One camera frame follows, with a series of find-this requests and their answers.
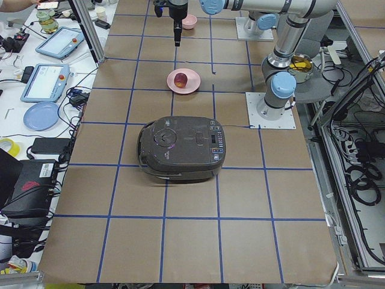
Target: plate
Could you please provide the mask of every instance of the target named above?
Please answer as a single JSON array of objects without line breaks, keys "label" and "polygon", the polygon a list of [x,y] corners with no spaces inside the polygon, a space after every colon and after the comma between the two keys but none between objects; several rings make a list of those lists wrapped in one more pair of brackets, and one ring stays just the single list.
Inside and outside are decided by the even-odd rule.
[{"label": "plate", "polygon": [[[174,84],[174,78],[177,73],[184,73],[187,76],[186,86],[179,88]],[[167,77],[167,85],[173,91],[180,95],[188,95],[196,91],[200,85],[200,77],[195,71],[188,68],[180,68],[172,71]]]},{"label": "plate", "polygon": [[24,114],[24,124],[34,131],[44,131],[58,122],[58,106],[51,101],[43,101],[30,107]]}]

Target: white label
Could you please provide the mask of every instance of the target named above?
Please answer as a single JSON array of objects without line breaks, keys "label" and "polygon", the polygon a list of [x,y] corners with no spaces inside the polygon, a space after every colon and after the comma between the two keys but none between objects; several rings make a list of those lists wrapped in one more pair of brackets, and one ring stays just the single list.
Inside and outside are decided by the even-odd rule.
[{"label": "white label", "polygon": [[54,164],[43,164],[42,170],[40,171],[40,177],[50,178],[53,169],[54,169]]}]

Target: bowl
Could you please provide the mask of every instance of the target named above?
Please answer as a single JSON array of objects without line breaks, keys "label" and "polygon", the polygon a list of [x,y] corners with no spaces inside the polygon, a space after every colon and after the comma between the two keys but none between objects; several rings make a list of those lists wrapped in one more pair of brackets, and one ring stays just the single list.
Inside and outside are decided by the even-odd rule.
[{"label": "bowl", "polygon": [[187,14],[186,18],[182,20],[182,27],[186,30],[191,30],[195,27],[198,19],[192,15],[192,14]]}]

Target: yellow tape roll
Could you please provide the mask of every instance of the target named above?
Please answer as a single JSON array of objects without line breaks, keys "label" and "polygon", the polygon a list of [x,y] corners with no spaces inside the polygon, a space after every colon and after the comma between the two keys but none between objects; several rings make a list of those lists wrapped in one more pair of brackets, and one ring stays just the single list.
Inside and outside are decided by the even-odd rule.
[{"label": "yellow tape roll", "polygon": [[20,152],[20,146],[10,138],[0,140],[0,149],[8,152],[12,157],[16,157]]}]

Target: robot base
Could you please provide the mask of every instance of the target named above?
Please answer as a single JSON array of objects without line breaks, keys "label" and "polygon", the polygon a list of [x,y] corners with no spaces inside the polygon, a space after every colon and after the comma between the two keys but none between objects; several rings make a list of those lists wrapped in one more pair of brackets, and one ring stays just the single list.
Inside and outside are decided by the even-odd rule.
[{"label": "robot base", "polygon": [[292,110],[285,110],[278,120],[267,120],[257,112],[257,104],[265,97],[265,93],[247,92],[248,122],[253,128],[261,129],[296,129]]},{"label": "robot base", "polygon": [[261,42],[271,42],[274,40],[271,29],[265,30],[261,35],[254,35],[254,34],[247,33],[244,29],[244,25],[247,19],[248,17],[235,18],[238,40],[254,40],[254,41],[261,41]]}]

